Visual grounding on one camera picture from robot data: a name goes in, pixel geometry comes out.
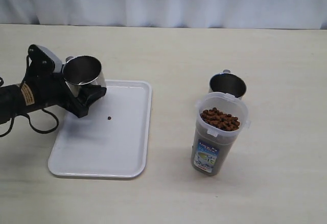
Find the kibble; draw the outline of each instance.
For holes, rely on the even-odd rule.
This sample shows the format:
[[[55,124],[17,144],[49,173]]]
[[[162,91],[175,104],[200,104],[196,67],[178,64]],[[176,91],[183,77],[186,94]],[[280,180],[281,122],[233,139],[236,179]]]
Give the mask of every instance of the kibble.
[[[204,110],[200,117],[205,123],[224,131],[234,131],[240,128],[238,117],[233,117],[232,114],[225,114],[216,107]]]

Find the table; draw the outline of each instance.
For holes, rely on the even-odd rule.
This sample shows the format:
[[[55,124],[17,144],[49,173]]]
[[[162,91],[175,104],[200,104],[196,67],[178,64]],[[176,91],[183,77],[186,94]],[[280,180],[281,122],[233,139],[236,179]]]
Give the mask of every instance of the table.
[[[52,176],[57,131],[39,135],[17,118],[0,139],[1,224],[325,223],[327,31],[1,25],[0,36],[5,85],[21,81],[36,43],[62,60],[95,56],[106,78],[153,87],[147,167],[131,181]],[[195,104],[223,69],[247,83],[252,124],[208,177],[190,163]]]

